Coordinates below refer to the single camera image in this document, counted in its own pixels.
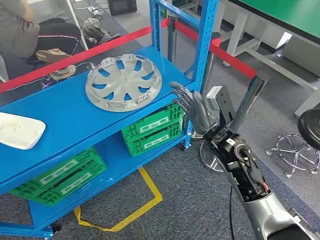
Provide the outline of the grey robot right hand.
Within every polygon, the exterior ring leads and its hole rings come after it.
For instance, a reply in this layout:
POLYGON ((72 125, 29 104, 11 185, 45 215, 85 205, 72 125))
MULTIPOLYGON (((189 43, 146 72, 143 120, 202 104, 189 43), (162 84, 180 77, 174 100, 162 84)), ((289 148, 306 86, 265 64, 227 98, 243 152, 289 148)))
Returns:
POLYGON ((200 93, 197 91, 190 92, 187 88, 174 81, 171 81, 169 86, 171 88, 171 92, 177 97, 173 99, 172 102, 181 107, 192 122, 196 133, 205 135, 209 130, 218 128, 217 118, 210 115, 200 93))

